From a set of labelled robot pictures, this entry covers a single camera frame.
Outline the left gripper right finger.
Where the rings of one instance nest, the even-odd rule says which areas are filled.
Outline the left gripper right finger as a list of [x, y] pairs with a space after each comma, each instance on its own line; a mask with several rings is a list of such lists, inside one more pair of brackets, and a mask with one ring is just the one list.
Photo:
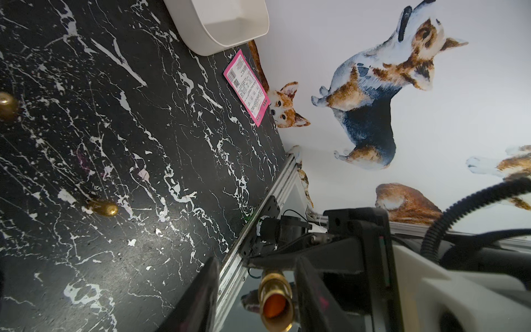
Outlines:
[[352, 331], [353, 326], [317, 270], [301, 257], [295, 264], [295, 283], [302, 331]]

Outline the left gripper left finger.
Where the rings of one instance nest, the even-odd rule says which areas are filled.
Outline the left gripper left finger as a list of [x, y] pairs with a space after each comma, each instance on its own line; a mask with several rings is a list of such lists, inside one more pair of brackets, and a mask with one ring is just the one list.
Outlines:
[[219, 260], [210, 257], [157, 331], [213, 331], [219, 272]]

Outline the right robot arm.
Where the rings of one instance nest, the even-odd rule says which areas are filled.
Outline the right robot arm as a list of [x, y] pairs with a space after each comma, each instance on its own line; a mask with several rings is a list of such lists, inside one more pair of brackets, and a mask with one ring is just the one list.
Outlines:
[[466, 236], [438, 254], [448, 230], [471, 212], [530, 192], [529, 178], [500, 183], [453, 204], [420, 250], [397, 244], [387, 213], [329, 210], [326, 233], [307, 233], [246, 266], [264, 272], [259, 313], [270, 331], [529, 331], [530, 292], [515, 272], [530, 260], [501, 250], [490, 270], [468, 265], [485, 247], [528, 235], [506, 230]]

